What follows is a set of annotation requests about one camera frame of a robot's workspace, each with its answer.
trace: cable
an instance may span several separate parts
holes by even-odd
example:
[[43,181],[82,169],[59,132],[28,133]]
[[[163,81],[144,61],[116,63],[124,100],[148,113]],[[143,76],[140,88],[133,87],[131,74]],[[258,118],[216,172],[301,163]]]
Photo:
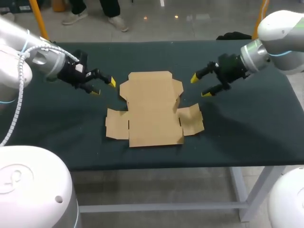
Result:
[[27,49],[24,53],[21,53],[19,63],[18,63],[18,68],[19,68],[19,70],[18,70],[18,73],[19,73],[19,95],[18,95],[17,107],[16,107],[16,110],[15,110],[14,118],[13,118],[11,124],[10,124],[9,131],[7,132],[3,141],[0,143],[0,146],[5,146],[5,144],[10,139],[10,137],[11,137],[13,131],[14,131],[14,128],[16,126],[16,123],[17,123],[17,120],[18,120],[18,117],[19,117],[19,113],[20,113],[20,110],[21,110],[22,99],[23,99],[23,89],[24,89],[23,64],[24,64],[24,60],[30,54],[31,51],[36,50],[36,49],[56,50],[56,51],[64,53],[65,55],[70,57],[73,61],[79,62],[78,58],[76,58],[75,56],[73,56],[69,52],[65,51],[64,49],[61,49],[60,47],[50,46],[50,45],[33,46],[33,47],[30,47],[29,49]]

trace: floor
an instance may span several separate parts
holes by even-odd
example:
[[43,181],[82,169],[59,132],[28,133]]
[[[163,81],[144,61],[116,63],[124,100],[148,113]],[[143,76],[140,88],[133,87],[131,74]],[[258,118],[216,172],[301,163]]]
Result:
[[[130,31],[107,23],[97,0],[88,0],[90,16],[77,24],[60,24],[64,13],[43,11],[51,40],[58,42],[143,42],[215,39],[230,31],[252,34],[261,0],[120,0]],[[304,11],[297,0],[271,0],[268,12]],[[32,14],[16,15],[32,32],[39,29]],[[304,106],[303,75],[288,76]],[[243,168],[248,191],[263,167]],[[235,200],[227,168],[73,172],[80,205]],[[235,210],[92,213],[82,215],[85,228],[270,228],[266,200],[250,223],[240,223]]]

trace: orange pole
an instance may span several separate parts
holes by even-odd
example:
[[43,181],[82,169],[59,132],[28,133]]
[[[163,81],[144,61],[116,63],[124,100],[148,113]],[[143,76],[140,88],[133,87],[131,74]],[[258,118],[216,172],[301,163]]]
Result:
[[43,19],[42,19],[42,16],[41,16],[41,13],[40,13],[37,1],[36,0],[29,0],[29,2],[30,2],[30,5],[31,5],[31,7],[33,9],[33,13],[35,15],[36,21],[38,23],[41,36],[44,39],[49,40],[48,33],[46,31],[46,27],[44,26],[44,22],[43,22]]
[[260,7],[260,12],[259,12],[259,15],[258,15],[258,18],[256,20],[256,26],[255,26],[255,30],[253,32],[253,35],[252,35],[252,39],[257,39],[258,38],[258,35],[257,35],[257,27],[258,25],[260,24],[260,22],[265,18],[266,16],[266,12],[267,12],[267,9],[268,9],[268,5],[269,5],[269,1],[270,0],[263,0],[262,2],[262,5]]

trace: flattened cardboard box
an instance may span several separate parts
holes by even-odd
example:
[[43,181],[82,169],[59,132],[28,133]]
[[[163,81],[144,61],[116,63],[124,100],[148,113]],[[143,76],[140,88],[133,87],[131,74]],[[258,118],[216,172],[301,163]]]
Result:
[[106,136],[129,139],[130,147],[182,144],[204,130],[198,104],[179,108],[182,82],[169,71],[133,72],[120,85],[128,111],[108,109]]

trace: shoe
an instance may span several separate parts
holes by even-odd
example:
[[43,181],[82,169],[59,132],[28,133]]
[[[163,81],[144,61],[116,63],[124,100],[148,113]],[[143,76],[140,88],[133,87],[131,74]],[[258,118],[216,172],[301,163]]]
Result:
[[5,19],[10,20],[10,21],[15,21],[15,15],[12,13],[7,13],[2,15]]
[[109,22],[115,26],[115,28],[121,30],[122,32],[126,32],[129,28],[126,26],[124,19],[121,16],[116,16],[113,18],[109,18]]
[[72,12],[69,13],[69,15],[62,21],[63,25],[72,25],[75,22],[87,17],[88,13],[87,10],[85,9],[79,14],[73,14]]

